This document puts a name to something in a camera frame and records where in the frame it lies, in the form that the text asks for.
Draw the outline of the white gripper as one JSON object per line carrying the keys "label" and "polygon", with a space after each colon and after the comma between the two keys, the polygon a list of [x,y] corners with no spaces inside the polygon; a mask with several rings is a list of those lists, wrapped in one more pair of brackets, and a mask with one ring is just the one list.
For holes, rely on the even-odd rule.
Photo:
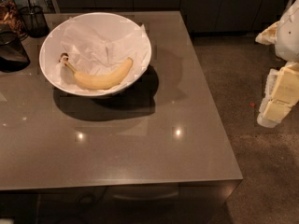
{"label": "white gripper", "polygon": [[276,55],[287,61],[279,70],[270,70],[257,118],[259,125],[274,128],[299,102],[299,0],[279,21],[259,33],[255,41],[274,45]]}

